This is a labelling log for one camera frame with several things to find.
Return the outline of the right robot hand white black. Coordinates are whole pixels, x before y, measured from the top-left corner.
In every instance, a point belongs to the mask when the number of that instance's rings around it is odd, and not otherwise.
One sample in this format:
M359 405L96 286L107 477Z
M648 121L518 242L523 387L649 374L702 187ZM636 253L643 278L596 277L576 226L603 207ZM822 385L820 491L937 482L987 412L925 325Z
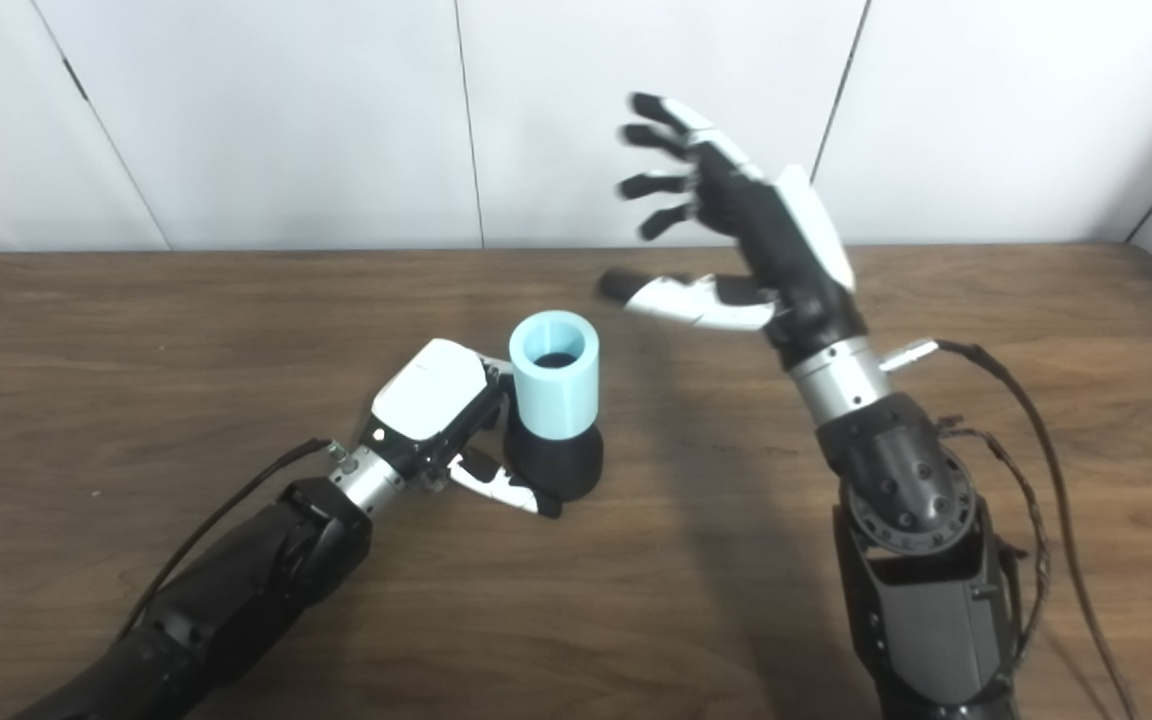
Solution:
M692 276L613 268L596 285L602 300L672 323L763 332L786 367L867 333L844 247L803 169L787 167L768 177L726 132L669 97L636 92L628 105L637 120L622 127L622 141L685 164L677 174L644 172L617 183L627 200L682 196L641 223L641 240L662 237L677 223L700 223L736 243L748 272Z

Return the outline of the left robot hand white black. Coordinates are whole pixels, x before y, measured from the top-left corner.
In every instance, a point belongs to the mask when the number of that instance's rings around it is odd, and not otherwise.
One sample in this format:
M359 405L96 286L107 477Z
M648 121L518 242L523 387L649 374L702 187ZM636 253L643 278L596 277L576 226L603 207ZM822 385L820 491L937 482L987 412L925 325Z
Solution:
M513 366L450 340L430 340L376 393L356 450L333 480L369 520L403 488L449 483L540 518L562 503L471 446L511 401Z

